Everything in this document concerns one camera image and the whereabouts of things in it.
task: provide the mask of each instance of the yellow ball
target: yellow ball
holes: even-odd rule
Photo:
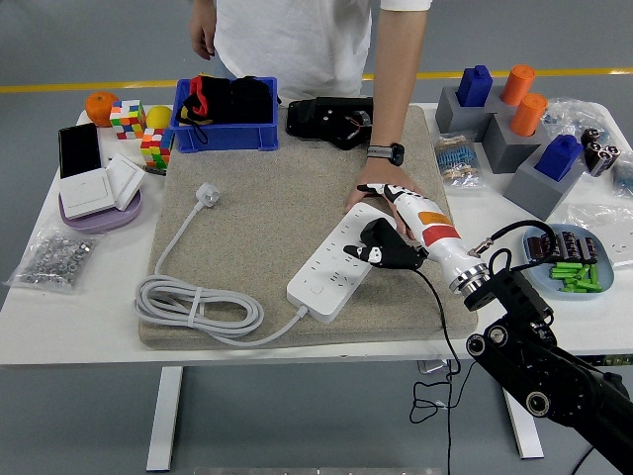
[[[147,113],[147,126],[152,129],[167,129],[171,119],[171,109],[167,106],[154,106]]]

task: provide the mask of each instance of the human hand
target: human hand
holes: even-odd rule
[[[391,165],[389,161],[385,160],[384,158],[370,157],[367,158],[367,163],[365,163],[365,166],[358,173],[354,189],[349,193],[349,196],[347,197],[345,213],[351,210],[351,208],[356,203],[360,203],[367,195],[366,192],[360,191],[356,188],[358,185],[364,185],[367,183],[385,183],[389,185],[398,185],[422,195],[422,190],[402,168]],[[398,212],[396,211],[396,206],[389,200],[386,201],[392,210],[394,219],[396,220],[398,232],[401,235],[407,233],[405,222],[398,215]]]
[[[191,48],[202,59],[211,59],[216,55],[214,37],[216,35],[216,7],[213,0],[194,0],[189,36]]]

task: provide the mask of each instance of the black device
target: black device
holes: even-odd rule
[[[286,132],[350,150],[369,140],[373,114],[371,97],[317,97],[294,101],[288,105]]]
[[[391,165],[400,166],[405,162],[405,148],[399,143],[392,143],[390,146],[370,145],[367,156],[386,158]]]
[[[94,124],[61,129],[58,140],[60,178],[101,168],[97,126]]]
[[[622,473],[633,473],[633,404],[619,375],[600,372],[557,345],[553,311],[525,277],[503,269],[466,300],[497,299],[507,313],[467,340],[469,354],[537,418],[574,428]]]

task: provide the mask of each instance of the rubik's cube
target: rubik's cube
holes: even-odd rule
[[[110,123],[119,139],[142,139],[146,127],[142,104],[139,100],[115,101],[110,111]]]
[[[167,168],[174,131],[171,129],[145,129],[140,142],[140,152],[148,166]]]

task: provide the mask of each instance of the light blue dish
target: light blue dish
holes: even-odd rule
[[[602,287],[602,292],[586,294],[575,294],[572,292],[561,292],[563,282],[550,278],[550,269],[554,264],[542,264],[536,267],[530,267],[525,269],[523,273],[530,283],[538,290],[542,290],[548,296],[561,299],[561,300],[589,300],[603,295],[613,285],[613,267],[606,255],[604,246],[600,239],[598,239],[593,233],[574,225],[549,225],[554,233],[557,235],[563,231],[569,231],[576,236],[576,238],[592,238],[595,242],[595,248],[597,250],[597,276],[598,284]],[[529,261],[529,253],[527,247],[527,240],[533,237],[543,236],[543,231],[538,228],[530,228],[523,235],[523,256],[526,262]]]

